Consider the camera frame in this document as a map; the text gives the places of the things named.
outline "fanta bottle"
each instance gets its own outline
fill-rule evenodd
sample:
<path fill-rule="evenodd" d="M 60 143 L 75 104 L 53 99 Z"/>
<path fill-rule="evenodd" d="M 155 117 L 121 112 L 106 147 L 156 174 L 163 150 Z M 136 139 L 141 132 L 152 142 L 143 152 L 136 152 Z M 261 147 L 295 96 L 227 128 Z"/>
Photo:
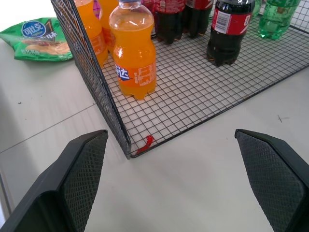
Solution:
<path fill-rule="evenodd" d="M 150 38 L 154 22 L 140 0 L 119 0 L 110 16 L 116 37 L 113 58 L 119 86 L 124 95 L 133 95 L 137 100 L 155 90 L 155 46 Z"/>
<path fill-rule="evenodd" d="M 98 0 L 101 5 L 100 22 L 104 34 L 105 43 L 110 53 L 113 52 L 115 46 L 115 36 L 111 31 L 108 19 L 111 12 L 118 6 L 118 0 Z"/>
<path fill-rule="evenodd" d="M 93 0 L 74 0 L 74 2 L 93 50 L 97 56 L 98 63 L 102 68 L 104 61 L 107 59 L 108 52 L 102 32 L 102 26 L 93 13 Z"/>

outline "black wire grid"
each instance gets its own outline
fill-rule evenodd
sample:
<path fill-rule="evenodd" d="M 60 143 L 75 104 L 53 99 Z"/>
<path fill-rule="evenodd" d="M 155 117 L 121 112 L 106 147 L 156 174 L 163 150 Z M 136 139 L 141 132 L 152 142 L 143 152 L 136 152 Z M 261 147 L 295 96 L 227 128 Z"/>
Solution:
<path fill-rule="evenodd" d="M 306 9 L 309 15 L 309 0 L 302 2 L 300 12 Z M 309 19 L 306 16 L 299 17 L 300 13 L 298 18 L 294 16 L 294 26 L 278 41 L 258 36 L 257 17 L 251 21 L 239 58 L 232 66 L 216 67 L 206 60 L 210 30 L 196 39 L 184 35 L 172 45 L 154 40 L 156 91 L 143 101 L 136 101 L 122 95 L 111 57 L 102 70 L 104 76 L 98 70 L 72 0 L 52 0 L 52 3 L 76 65 L 127 158 L 145 152 L 138 150 L 146 145 L 147 136 L 154 138 L 150 150 L 309 66 Z M 59 6 L 70 12 L 64 16 Z M 74 22 L 78 28 L 75 24 L 72 30 L 68 25 Z"/>

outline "red clip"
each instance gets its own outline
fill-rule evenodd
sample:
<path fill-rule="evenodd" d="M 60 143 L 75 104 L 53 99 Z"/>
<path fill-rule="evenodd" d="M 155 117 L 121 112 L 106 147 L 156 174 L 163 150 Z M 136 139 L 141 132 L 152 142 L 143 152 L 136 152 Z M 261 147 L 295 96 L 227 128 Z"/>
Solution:
<path fill-rule="evenodd" d="M 138 149 L 137 152 L 136 152 L 136 155 L 138 155 L 138 154 L 140 154 L 140 153 L 142 153 L 142 152 L 148 150 L 148 148 L 150 148 L 151 144 L 152 144 L 153 141 L 155 140 L 154 137 L 151 136 L 151 135 L 148 135 L 148 136 L 146 137 L 146 139 L 147 139 L 146 145 L 145 145 L 144 147 Z"/>

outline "cola bottle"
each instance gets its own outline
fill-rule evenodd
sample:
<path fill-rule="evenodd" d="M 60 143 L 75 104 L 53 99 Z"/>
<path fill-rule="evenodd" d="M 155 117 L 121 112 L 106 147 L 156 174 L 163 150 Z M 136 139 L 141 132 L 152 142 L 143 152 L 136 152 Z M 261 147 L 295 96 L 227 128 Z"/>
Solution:
<path fill-rule="evenodd" d="M 207 59 L 217 66 L 233 64 L 247 32 L 255 0 L 218 0 L 211 25 Z"/>
<path fill-rule="evenodd" d="M 206 33 L 213 0 L 187 0 L 183 11 L 183 32 L 191 38 Z"/>
<path fill-rule="evenodd" d="M 155 1 L 155 34 L 159 41 L 172 44 L 183 35 L 185 0 Z"/>

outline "bottle label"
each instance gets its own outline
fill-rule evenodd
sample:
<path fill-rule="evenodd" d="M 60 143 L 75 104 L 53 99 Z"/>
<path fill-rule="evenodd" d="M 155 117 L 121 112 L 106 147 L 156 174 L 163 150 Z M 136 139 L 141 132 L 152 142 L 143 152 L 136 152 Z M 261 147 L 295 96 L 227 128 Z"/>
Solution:
<path fill-rule="evenodd" d="M 184 10 L 185 0 L 155 0 L 155 10 L 160 13 L 176 14 Z"/>
<path fill-rule="evenodd" d="M 216 8 L 211 27 L 219 33 L 227 35 L 242 35 L 246 33 L 251 17 L 252 13 L 243 15 L 227 14 Z"/>
<path fill-rule="evenodd" d="M 110 29 L 102 28 L 105 43 L 107 46 L 114 47 L 116 38 Z"/>
<path fill-rule="evenodd" d="M 95 51 L 95 54 L 101 54 L 102 52 L 104 52 L 106 45 L 105 45 L 105 41 L 104 41 L 104 36 L 103 36 L 103 32 L 101 31 L 101 33 L 99 35 L 97 35 L 96 37 L 90 39 L 91 45 L 93 50 Z"/>
<path fill-rule="evenodd" d="M 212 8 L 213 0 L 187 0 L 186 5 L 197 10 Z"/>
<path fill-rule="evenodd" d="M 278 7 L 292 7 L 292 6 L 298 6 L 300 3 L 300 0 L 268 0 L 268 4 L 272 6 L 278 6 Z"/>
<path fill-rule="evenodd" d="M 155 62 L 142 68 L 128 68 L 116 64 L 119 82 L 130 87 L 141 87 L 151 83 L 155 77 Z"/>

